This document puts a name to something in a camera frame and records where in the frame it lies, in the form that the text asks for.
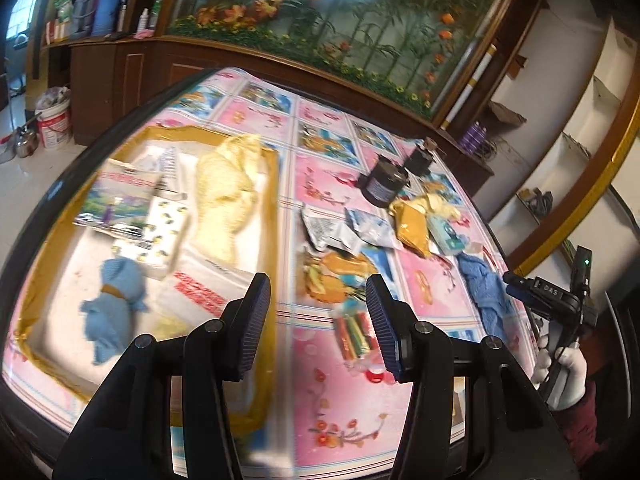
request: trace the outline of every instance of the gloved hand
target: gloved hand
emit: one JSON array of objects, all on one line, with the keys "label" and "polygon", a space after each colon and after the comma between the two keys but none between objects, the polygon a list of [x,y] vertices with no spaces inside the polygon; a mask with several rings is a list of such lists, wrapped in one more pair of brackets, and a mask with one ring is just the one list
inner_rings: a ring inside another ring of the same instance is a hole
[{"label": "gloved hand", "polygon": [[[547,344],[548,337],[546,335],[538,339],[538,348],[540,350],[538,351],[536,366],[531,376],[531,382],[536,389],[545,380],[551,366],[551,356],[546,349]],[[556,359],[559,359],[560,364],[569,370],[564,390],[560,396],[560,402],[558,402],[558,407],[556,408],[556,411],[560,412],[577,404],[584,395],[584,383],[587,380],[587,361],[585,361],[579,348],[565,348],[564,352],[562,352],[562,348],[558,347],[556,349]]]}]

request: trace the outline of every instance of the person's arm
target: person's arm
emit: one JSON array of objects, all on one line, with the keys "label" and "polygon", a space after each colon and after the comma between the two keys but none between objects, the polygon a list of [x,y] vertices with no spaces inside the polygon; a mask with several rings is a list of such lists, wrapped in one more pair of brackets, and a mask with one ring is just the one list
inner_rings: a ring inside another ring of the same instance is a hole
[{"label": "person's arm", "polygon": [[[531,376],[531,382],[536,388],[544,381],[551,366],[551,357],[546,350],[547,343],[546,336],[538,340],[540,350]],[[587,362],[580,349],[565,348],[563,351],[562,348],[558,348],[556,358],[560,364],[568,368],[569,375],[558,403],[559,409],[552,411],[552,415],[579,468],[600,450],[599,444],[596,443],[596,386],[592,381],[585,383]]]}]

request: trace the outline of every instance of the metal kettle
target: metal kettle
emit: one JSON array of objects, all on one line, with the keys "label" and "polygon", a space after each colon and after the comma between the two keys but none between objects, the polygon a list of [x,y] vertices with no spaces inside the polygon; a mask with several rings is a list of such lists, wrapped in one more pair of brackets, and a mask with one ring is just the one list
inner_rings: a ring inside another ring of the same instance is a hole
[{"label": "metal kettle", "polygon": [[36,119],[37,116],[31,118],[26,124],[16,128],[14,132],[15,136],[15,153],[20,158],[33,155],[38,147],[38,134],[30,124]]}]

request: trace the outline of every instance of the tiled floor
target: tiled floor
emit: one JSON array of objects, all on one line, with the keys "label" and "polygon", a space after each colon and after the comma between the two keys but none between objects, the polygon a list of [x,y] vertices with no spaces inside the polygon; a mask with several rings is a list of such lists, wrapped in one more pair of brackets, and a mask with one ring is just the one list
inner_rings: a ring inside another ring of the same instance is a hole
[{"label": "tiled floor", "polygon": [[[13,99],[14,119],[24,122],[24,97]],[[8,108],[0,112],[0,137],[10,130]],[[73,141],[60,150],[41,146],[32,156],[0,164],[0,269],[27,218],[53,181],[84,150]]]}]

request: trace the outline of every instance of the rolled blue cloth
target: rolled blue cloth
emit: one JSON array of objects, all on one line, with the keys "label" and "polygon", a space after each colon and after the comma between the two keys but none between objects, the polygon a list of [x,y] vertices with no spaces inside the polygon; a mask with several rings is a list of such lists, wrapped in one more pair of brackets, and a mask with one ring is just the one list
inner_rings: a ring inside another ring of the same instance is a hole
[{"label": "rolled blue cloth", "polygon": [[103,285],[116,288],[122,298],[101,292],[95,300],[84,301],[84,335],[94,345],[94,364],[123,353],[132,339],[133,312],[146,311],[142,298],[145,280],[138,264],[128,258],[106,260],[100,268]]},{"label": "rolled blue cloth", "polygon": [[484,331],[508,342],[502,325],[502,318],[511,313],[502,278],[480,258],[460,253],[458,256],[460,273],[466,281],[466,288],[476,304]]}]

